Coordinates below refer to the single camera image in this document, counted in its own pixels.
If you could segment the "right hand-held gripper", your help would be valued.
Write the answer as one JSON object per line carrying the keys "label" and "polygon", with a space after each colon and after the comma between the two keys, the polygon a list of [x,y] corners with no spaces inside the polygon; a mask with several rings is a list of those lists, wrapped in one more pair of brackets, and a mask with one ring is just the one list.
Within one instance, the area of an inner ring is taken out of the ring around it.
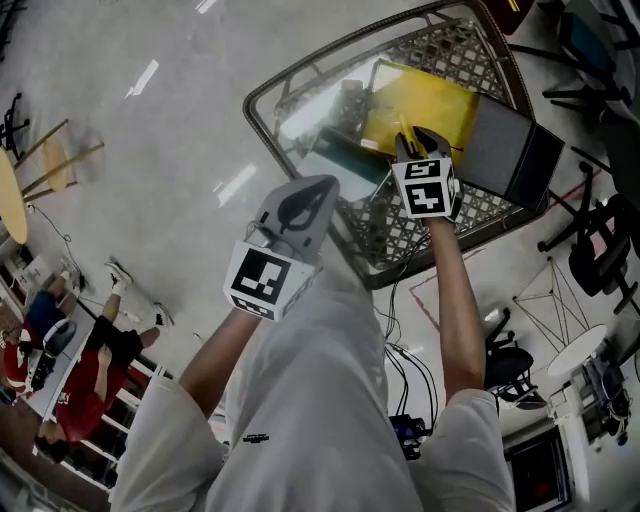
{"label": "right hand-held gripper", "polygon": [[444,218],[452,223],[461,207],[461,185],[454,175],[451,146],[438,133],[414,127],[417,140],[430,158],[415,160],[411,139],[395,137],[392,173],[410,219]]}

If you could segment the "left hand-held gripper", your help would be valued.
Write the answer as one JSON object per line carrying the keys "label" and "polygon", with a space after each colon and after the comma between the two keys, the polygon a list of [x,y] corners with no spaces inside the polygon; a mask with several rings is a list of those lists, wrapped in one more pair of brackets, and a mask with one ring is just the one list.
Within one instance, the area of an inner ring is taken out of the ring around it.
{"label": "left hand-held gripper", "polygon": [[223,286],[233,307],[271,322],[293,309],[323,270],[318,253],[339,194],[336,178],[315,175],[267,195],[233,247]]}

